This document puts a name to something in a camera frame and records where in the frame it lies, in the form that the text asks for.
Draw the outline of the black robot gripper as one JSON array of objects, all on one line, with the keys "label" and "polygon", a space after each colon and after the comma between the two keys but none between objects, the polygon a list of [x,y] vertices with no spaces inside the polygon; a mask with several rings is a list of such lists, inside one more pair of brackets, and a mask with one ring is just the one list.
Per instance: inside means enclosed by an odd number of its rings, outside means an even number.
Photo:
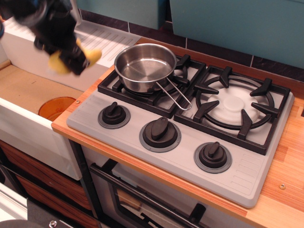
[{"label": "black robot gripper", "polygon": [[0,11],[9,13],[17,23],[28,27],[40,45],[62,50],[64,65],[76,76],[90,66],[90,61],[76,46],[76,20],[69,0],[2,0]]}]

